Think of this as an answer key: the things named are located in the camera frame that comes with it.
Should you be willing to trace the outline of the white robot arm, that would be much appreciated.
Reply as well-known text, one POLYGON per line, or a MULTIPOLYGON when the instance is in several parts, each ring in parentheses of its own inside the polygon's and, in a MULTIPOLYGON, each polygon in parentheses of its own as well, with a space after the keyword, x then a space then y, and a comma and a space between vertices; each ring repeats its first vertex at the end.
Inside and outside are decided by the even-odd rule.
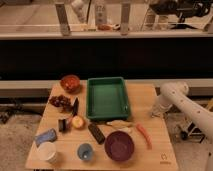
POLYGON ((152 117, 159 117, 175 105, 212 142, 205 171, 213 171, 213 112, 205 109, 187 97, 189 87, 186 82, 168 82, 160 87, 160 94, 155 99, 150 111, 152 117))

